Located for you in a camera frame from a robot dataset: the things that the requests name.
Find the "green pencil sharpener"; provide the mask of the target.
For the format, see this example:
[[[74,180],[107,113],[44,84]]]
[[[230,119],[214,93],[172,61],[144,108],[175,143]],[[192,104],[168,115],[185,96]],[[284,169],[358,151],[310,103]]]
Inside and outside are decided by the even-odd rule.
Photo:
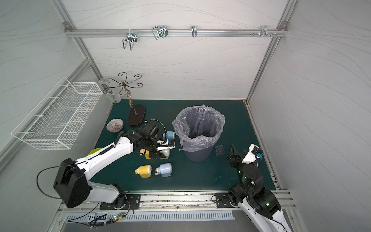
[[[160,151],[160,159],[168,160],[170,157],[171,150],[169,148]]]

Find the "light blue pencil sharpener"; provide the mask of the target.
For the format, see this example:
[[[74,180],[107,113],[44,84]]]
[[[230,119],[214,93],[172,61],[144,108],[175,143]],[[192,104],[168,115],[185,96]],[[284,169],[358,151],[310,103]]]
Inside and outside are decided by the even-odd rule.
[[[156,170],[155,175],[161,175],[162,177],[170,177],[172,174],[172,165],[170,163],[161,164]]]

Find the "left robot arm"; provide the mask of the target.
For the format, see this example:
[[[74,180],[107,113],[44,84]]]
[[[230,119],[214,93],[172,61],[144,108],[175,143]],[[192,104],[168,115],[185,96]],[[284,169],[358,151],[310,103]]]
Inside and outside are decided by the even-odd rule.
[[[87,202],[105,203],[115,210],[124,208],[128,199],[121,187],[94,183],[92,179],[105,167],[135,151],[147,159],[166,158],[169,150],[175,148],[175,139],[166,132],[159,135],[158,131],[159,127],[148,121],[136,130],[120,132],[113,143],[91,155],[64,160],[56,167],[58,173],[53,184],[56,198],[67,208]]]

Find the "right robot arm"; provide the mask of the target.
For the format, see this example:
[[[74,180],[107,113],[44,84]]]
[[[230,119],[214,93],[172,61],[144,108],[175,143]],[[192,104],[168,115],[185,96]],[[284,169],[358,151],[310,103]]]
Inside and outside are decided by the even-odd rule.
[[[258,167],[263,150],[251,144],[249,150],[239,154],[230,146],[227,160],[237,170],[239,182],[228,190],[229,200],[234,207],[241,208],[260,232],[290,232],[275,195],[264,186],[264,177]]]

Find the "clear sharpener tray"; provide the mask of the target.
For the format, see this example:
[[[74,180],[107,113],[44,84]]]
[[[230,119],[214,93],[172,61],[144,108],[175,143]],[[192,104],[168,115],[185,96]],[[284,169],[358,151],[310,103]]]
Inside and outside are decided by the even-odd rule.
[[[223,145],[215,146],[215,155],[216,156],[223,156],[225,154],[225,149]]]

